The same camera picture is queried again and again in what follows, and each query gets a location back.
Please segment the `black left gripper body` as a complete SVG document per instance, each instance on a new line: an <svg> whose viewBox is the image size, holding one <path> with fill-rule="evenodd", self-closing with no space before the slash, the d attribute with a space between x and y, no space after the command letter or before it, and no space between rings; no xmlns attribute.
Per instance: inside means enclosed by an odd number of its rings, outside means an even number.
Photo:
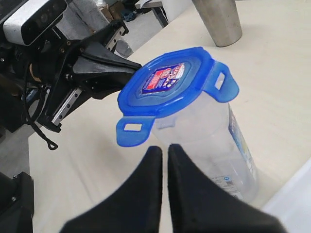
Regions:
<svg viewBox="0 0 311 233"><path fill-rule="evenodd" d="M115 41L127 33L122 20L113 20L86 38L68 40L52 24L31 45L17 45L14 128L38 122L59 132L61 121L86 101L81 97L81 80L72 79L72 48L80 43L99 42L114 53Z"/></svg>

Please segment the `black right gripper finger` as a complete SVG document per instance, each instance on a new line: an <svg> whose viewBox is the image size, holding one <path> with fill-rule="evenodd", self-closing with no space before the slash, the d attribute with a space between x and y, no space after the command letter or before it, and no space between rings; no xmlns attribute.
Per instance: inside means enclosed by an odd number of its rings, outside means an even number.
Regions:
<svg viewBox="0 0 311 233"><path fill-rule="evenodd" d="M80 43L72 48L73 80L129 80L141 67L99 42Z"/></svg>
<svg viewBox="0 0 311 233"><path fill-rule="evenodd" d="M67 221L63 233L157 233L162 205L162 150L150 146L108 198Z"/></svg>
<svg viewBox="0 0 311 233"><path fill-rule="evenodd" d="M285 233L274 216L233 197L179 144L168 149L168 197L175 233Z"/></svg>
<svg viewBox="0 0 311 233"><path fill-rule="evenodd" d="M81 97L102 100L106 96L122 90L131 80L135 71L111 71L81 74Z"/></svg>

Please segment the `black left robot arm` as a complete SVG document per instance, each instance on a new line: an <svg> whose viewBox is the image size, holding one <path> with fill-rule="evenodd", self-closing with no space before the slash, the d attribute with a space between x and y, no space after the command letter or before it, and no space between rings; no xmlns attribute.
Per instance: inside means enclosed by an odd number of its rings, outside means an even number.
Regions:
<svg viewBox="0 0 311 233"><path fill-rule="evenodd" d="M10 132L26 123L25 110L38 102L33 120L53 132L88 99L120 91L141 65L114 53L128 33L122 20L84 39L69 40L48 29L31 46L0 43L0 124Z"/></svg>

